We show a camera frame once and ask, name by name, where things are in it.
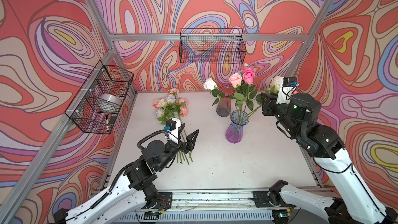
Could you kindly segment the cream rose stem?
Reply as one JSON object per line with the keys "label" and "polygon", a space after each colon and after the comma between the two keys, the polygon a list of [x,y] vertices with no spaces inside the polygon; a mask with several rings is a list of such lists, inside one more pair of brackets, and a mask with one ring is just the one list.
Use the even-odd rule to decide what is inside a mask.
{"label": "cream rose stem", "polygon": [[[272,95],[277,96],[278,95],[278,86],[276,84],[277,84],[278,79],[280,79],[280,78],[281,78],[280,76],[274,77],[272,79],[272,81],[271,81],[270,87],[266,88],[265,91],[261,92],[261,93],[272,94]],[[261,93],[257,93],[256,97],[255,97],[255,100],[254,100],[257,103],[257,105],[258,105],[255,108],[255,109],[257,109],[257,111],[259,111],[259,109],[262,110]]]}

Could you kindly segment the purple glass vase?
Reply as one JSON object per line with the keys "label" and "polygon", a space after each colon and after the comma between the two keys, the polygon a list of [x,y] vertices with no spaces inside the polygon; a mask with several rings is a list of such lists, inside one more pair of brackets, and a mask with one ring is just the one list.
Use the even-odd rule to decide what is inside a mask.
{"label": "purple glass vase", "polygon": [[226,130],[225,137],[232,144],[239,143],[244,134],[244,126],[249,123],[249,117],[246,112],[233,111],[230,114],[231,124]]}

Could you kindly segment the red glass vase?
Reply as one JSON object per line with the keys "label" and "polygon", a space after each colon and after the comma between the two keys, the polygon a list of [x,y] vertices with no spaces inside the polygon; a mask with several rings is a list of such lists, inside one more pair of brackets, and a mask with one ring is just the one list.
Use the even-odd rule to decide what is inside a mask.
{"label": "red glass vase", "polygon": [[224,93],[224,98],[219,100],[216,113],[220,117],[228,117],[231,113],[231,99],[229,96],[234,94],[234,90],[230,86],[223,86],[219,91]]}

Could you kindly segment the white rose stem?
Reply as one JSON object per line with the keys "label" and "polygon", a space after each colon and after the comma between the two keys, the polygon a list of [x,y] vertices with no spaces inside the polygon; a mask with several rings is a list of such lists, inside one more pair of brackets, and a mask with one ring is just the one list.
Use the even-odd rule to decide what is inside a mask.
{"label": "white rose stem", "polygon": [[220,100],[225,98],[225,96],[226,96],[224,92],[220,91],[216,82],[212,78],[207,79],[205,81],[203,87],[206,90],[208,90],[211,93],[211,95],[215,98],[212,105],[217,105],[220,102]]}

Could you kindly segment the light blue flower stem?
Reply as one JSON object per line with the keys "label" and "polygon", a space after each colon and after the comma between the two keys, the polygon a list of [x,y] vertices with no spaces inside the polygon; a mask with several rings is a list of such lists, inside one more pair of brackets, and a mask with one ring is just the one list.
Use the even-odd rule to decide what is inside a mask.
{"label": "light blue flower stem", "polygon": [[243,76],[243,74],[247,71],[247,68],[249,68],[249,65],[245,63],[243,65],[243,68],[240,71],[238,71],[238,73]]}

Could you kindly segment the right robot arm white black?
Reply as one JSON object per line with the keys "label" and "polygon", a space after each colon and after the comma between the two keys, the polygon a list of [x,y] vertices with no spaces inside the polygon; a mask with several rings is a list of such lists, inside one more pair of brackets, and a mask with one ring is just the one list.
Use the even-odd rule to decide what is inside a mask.
{"label": "right robot arm white black", "polygon": [[384,206],[355,168],[344,142],[329,126],[317,122],[321,103],[309,94],[294,94],[288,103],[261,93],[256,97],[264,116],[274,116],[277,128],[304,149],[326,172],[338,198],[321,197],[298,189],[284,180],[276,182],[267,199],[273,206],[291,204],[330,224],[395,224],[398,214]]}

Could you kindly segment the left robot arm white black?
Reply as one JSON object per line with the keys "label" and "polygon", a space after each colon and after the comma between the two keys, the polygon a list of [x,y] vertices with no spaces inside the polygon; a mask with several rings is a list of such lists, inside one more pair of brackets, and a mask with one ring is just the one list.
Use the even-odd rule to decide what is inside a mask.
{"label": "left robot arm white black", "polygon": [[158,217],[171,208],[173,194],[160,193],[154,185],[157,172],[169,168],[179,151],[193,151],[199,131],[178,140],[183,128],[156,131],[141,139],[142,155],[124,166],[110,186],[82,205],[62,208],[53,215],[56,224],[110,224],[121,216],[140,209],[145,217]]}

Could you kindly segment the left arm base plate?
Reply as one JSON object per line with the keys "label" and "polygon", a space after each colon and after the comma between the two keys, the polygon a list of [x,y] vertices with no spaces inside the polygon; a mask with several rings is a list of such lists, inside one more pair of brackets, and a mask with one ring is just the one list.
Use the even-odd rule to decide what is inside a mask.
{"label": "left arm base plate", "polygon": [[171,191],[160,192],[158,196],[146,201],[146,204],[140,209],[158,209],[160,211],[166,211],[172,207],[172,200],[173,193]]}

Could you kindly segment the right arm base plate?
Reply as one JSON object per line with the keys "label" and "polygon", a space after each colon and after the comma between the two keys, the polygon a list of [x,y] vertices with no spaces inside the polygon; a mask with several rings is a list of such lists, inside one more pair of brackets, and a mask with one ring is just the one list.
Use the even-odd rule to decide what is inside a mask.
{"label": "right arm base plate", "polygon": [[251,198],[255,202],[257,208],[274,207],[274,208],[295,208],[295,205],[284,202],[281,197],[274,196],[266,190],[253,191]]}

